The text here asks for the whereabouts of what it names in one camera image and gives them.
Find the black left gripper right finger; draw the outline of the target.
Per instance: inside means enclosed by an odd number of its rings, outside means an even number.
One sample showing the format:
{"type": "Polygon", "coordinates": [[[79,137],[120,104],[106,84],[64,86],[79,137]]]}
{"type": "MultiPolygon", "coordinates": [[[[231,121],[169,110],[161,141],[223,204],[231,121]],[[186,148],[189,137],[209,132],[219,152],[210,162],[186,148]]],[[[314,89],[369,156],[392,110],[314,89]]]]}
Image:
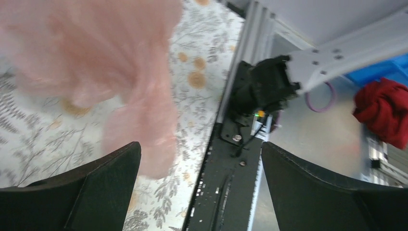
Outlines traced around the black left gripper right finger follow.
{"type": "Polygon", "coordinates": [[[261,157],[282,231],[405,231],[408,191],[365,182],[265,142],[261,157]]]}

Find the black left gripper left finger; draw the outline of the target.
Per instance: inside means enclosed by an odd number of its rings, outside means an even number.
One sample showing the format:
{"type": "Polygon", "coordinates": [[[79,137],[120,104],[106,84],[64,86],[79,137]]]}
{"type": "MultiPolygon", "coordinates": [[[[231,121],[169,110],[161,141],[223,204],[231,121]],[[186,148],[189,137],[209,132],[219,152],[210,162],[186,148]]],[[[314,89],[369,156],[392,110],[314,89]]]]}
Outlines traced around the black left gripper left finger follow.
{"type": "Polygon", "coordinates": [[[122,230],[140,159],[140,144],[131,142],[54,177],[2,188],[1,230],[122,230]]]}

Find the pink plastic trash bag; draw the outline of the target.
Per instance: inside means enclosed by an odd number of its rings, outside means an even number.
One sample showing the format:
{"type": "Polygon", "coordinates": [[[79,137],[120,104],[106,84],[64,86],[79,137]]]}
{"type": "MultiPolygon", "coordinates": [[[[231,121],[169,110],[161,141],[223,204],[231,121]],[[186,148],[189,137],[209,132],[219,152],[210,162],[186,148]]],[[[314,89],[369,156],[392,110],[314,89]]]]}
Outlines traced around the pink plastic trash bag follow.
{"type": "Polygon", "coordinates": [[[3,0],[0,51],[27,93],[79,108],[119,96],[103,151],[139,142],[139,173],[158,180],[176,157],[168,53],[182,10],[179,0],[3,0]]]}

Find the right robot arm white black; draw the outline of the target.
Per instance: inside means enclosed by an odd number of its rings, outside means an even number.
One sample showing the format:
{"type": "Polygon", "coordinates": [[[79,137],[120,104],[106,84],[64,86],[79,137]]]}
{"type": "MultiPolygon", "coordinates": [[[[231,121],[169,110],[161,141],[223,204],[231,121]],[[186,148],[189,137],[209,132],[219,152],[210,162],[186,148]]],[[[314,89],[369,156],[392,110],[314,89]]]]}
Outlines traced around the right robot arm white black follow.
{"type": "MultiPolygon", "coordinates": [[[[227,113],[232,85],[240,61],[256,64],[271,57],[275,15],[253,0],[245,12],[245,22],[220,104],[217,122],[227,113]]],[[[311,91],[319,84],[408,52],[407,7],[368,26],[328,43],[293,51],[285,60],[289,79],[300,83],[298,94],[311,91]]]]}

